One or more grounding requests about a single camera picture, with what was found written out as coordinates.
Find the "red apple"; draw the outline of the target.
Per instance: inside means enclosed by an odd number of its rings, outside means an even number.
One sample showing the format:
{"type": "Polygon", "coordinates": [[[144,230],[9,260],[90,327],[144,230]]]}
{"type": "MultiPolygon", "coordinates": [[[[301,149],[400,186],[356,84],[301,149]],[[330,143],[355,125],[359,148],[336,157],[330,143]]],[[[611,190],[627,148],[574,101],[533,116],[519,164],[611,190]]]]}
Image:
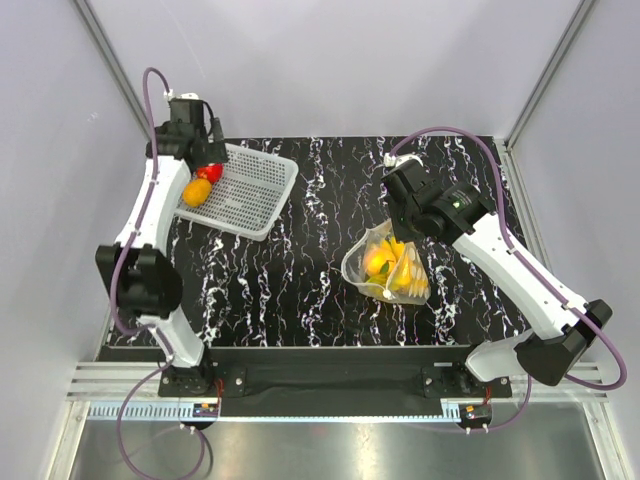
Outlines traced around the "red apple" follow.
{"type": "Polygon", "coordinates": [[[196,176],[199,179],[207,180],[211,185],[214,185],[221,179],[223,172],[223,164],[210,164],[199,168],[196,172],[196,176]]]}

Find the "yellow-pink peach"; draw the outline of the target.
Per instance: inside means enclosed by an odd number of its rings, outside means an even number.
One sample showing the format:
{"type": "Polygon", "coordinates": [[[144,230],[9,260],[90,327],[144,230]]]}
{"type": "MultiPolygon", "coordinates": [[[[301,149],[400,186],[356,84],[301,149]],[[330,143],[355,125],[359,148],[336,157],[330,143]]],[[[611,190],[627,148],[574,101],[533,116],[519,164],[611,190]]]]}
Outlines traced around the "yellow-pink peach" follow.
{"type": "Polygon", "coordinates": [[[396,262],[397,259],[390,249],[372,247],[363,257],[363,269],[370,277],[388,275],[395,268],[396,262]]]}

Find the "clear zip top bag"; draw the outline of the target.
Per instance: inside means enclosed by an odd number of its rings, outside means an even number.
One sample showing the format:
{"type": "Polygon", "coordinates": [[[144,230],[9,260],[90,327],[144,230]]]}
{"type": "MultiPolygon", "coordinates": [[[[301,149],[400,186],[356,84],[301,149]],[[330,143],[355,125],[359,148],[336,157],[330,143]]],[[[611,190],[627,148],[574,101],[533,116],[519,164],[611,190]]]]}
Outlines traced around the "clear zip top bag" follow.
{"type": "Polygon", "coordinates": [[[397,240],[390,219],[366,230],[342,259],[341,274],[360,294],[385,303],[424,305],[431,294],[415,244],[397,240]]]}

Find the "yellow banana bunch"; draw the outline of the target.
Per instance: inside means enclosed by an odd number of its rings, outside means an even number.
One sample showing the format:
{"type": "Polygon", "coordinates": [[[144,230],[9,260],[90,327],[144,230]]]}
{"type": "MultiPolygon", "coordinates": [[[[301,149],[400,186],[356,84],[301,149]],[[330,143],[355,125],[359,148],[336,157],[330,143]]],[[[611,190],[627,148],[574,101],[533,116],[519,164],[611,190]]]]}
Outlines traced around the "yellow banana bunch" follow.
{"type": "Polygon", "coordinates": [[[365,248],[365,253],[372,247],[390,249],[396,259],[395,268],[388,275],[368,276],[363,269],[364,286],[362,292],[380,301],[401,304],[424,304],[430,296],[430,285],[422,261],[418,259],[415,246],[389,238],[372,242],[365,248]]]}

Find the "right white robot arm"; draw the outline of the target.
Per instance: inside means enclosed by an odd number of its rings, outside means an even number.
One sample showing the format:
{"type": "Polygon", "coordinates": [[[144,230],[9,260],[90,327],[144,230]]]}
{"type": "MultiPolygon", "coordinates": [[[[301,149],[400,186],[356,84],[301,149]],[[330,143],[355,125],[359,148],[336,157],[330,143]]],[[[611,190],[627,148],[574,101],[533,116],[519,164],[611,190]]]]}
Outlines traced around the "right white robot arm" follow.
{"type": "Polygon", "coordinates": [[[436,186],[417,160],[382,178],[394,232],[404,243],[428,238],[454,248],[507,295],[525,316],[524,333],[476,346],[454,371],[454,384],[476,396],[490,381],[527,374],[556,386],[611,318],[603,300],[586,301],[555,278],[502,227],[491,202],[463,182],[436,186]]]}

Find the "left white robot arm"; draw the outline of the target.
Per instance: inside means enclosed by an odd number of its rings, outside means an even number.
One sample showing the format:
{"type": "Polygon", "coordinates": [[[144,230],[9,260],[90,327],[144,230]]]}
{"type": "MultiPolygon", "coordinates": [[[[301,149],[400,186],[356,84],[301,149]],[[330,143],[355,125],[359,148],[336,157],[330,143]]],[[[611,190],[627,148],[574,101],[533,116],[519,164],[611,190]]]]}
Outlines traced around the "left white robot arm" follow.
{"type": "Polygon", "coordinates": [[[194,93],[168,101],[170,118],[146,146],[139,194],[126,225],[95,262],[115,326],[125,335],[149,332],[165,355],[167,394],[203,396],[216,372],[181,307],[183,280],[167,257],[167,239],[185,187],[200,167],[226,161],[220,121],[194,93]]]}

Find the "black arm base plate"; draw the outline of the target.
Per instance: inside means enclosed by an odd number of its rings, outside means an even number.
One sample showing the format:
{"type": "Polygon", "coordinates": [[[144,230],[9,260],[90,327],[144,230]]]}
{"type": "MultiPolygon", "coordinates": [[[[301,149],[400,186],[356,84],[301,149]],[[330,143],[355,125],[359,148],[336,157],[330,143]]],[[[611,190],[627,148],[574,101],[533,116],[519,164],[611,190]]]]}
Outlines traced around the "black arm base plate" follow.
{"type": "MultiPolygon", "coordinates": [[[[468,346],[216,347],[210,349],[208,354],[215,368],[217,388],[223,386],[224,373],[240,367],[256,373],[262,381],[276,380],[293,384],[407,380],[426,374],[442,381],[446,387],[459,388],[467,393],[473,387],[488,386],[492,382],[483,384],[465,370],[464,361],[470,351],[468,346]]],[[[221,410],[225,418],[417,418],[439,416],[444,412],[441,403],[429,400],[403,400],[395,404],[383,404],[377,400],[362,408],[353,402],[316,403],[306,408],[302,405],[292,406],[289,402],[278,405],[274,398],[267,395],[248,400],[221,397],[221,410]]]]}

